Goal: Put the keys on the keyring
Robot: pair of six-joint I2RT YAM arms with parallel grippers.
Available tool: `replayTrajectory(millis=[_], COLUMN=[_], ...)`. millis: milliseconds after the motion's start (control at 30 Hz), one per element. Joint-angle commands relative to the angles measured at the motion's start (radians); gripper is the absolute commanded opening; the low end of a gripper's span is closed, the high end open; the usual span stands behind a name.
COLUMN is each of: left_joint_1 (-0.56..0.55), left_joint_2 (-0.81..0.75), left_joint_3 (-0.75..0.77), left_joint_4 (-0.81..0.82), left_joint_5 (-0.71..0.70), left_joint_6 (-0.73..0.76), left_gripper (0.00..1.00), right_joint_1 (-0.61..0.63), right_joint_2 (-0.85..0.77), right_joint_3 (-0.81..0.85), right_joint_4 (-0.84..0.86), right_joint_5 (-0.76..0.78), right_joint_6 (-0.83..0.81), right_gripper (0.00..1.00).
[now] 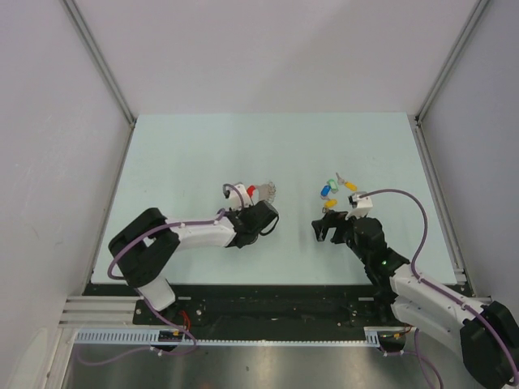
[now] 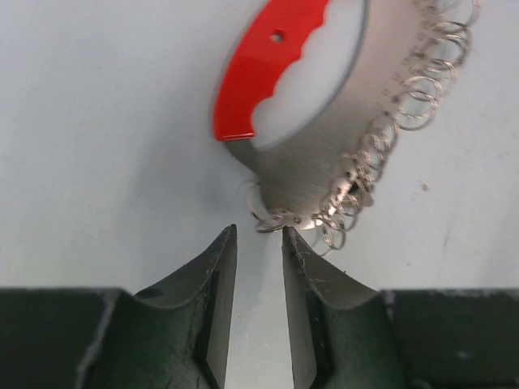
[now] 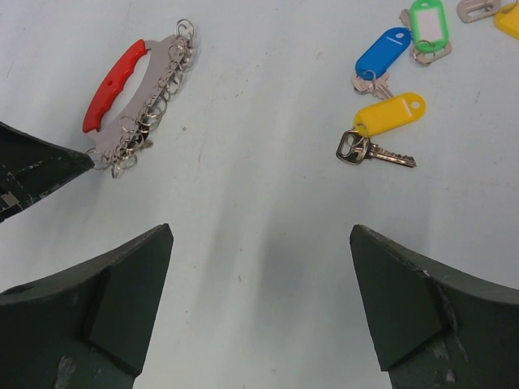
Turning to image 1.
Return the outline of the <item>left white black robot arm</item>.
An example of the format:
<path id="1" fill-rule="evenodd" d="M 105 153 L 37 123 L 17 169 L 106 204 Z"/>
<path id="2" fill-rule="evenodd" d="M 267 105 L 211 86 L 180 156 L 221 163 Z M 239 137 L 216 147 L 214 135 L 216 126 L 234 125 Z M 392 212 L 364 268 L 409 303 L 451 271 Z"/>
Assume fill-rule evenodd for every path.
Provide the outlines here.
<path id="1" fill-rule="evenodd" d="M 113 256 L 107 271 L 112 280 L 124 280 L 151 306 L 160 323 L 172 323 L 179 304 L 161 274 L 173 254 L 203 247 L 243 248 L 276 228 L 279 214 L 265 200 L 242 210 L 219 211 L 211 220 L 169 222 L 156 207 L 141 213 L 109 243 Z"/>

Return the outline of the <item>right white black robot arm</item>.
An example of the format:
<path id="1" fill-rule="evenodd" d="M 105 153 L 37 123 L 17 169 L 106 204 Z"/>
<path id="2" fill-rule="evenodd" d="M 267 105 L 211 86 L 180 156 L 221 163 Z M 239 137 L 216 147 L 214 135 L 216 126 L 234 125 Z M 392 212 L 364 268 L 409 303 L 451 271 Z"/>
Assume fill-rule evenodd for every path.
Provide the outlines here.
<path id="1" fill-rule="evenodd" d="M 508 307 L 464 296 L 426 278 L 387 244 L 375 218 L 329 212 L 311 227 L 319 242 L 332 229 L 331 242 L 347 245 L 360 259 L 382 299 L 374 304 L 380 323 L 398 320 L 428 334 L 455 353 L 485 388 L 518 384 L 518 324 Z"/>

